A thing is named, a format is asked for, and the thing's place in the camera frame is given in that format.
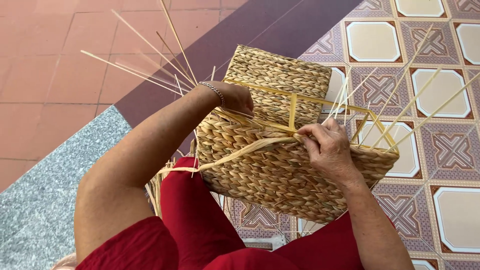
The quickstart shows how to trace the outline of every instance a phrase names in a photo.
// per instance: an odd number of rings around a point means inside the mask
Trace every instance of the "woman's left hand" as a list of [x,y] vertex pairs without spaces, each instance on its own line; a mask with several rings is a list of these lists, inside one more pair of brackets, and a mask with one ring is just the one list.
[[217,81],[206,83],[211,84],[223,95],[225,99],[224,108],[253,116],[253,99],[248,88]]

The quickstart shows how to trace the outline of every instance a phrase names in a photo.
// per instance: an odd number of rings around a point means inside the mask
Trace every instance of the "red sleeve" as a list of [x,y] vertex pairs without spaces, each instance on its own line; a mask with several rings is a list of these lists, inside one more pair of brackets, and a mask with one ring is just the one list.
[[177,244],[159,217],[141,220],[110,238],[76,270],[171,270],[178,268]]

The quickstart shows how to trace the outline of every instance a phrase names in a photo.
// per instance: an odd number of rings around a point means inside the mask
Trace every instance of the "forearm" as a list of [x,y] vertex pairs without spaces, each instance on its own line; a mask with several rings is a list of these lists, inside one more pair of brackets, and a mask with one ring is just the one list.
[[218,105],[220,99],[211,89],[194,88],[135,127],[97,161],[84,179],[102,185],[143,187]]
[[413,269],[408,251],[361,179],[343,187],[362,265],[373,269]]

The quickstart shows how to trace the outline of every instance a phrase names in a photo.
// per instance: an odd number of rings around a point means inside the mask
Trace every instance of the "maroon tile border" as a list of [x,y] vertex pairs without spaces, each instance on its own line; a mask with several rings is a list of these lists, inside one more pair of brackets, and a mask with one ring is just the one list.
[[[318,38],[352,11],[361,0],[250,0],[217,24],[186,50],[197,80],[208,78],[213,66],[221,80],[237,44],[297,58]],[[184,62],[183,55],[178,60]],[[157,76],[165,78],[162,71]],[[115,104],[135,127],[148,116],[179,98],[177,94],[143,82]],[[180,147],[188,153],[190,136]]]

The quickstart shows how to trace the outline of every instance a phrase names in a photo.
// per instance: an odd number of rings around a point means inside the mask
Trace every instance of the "woman's right hand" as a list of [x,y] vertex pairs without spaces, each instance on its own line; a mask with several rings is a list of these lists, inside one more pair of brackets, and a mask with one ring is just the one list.
[[345,126],[329,118],[324,125],[309,124],[298,130],[300,135],[313,135],[318,142],[305,137],[305,145],[313,168],[339,184],[340,188],[364,181],[350,156],[350,142]]

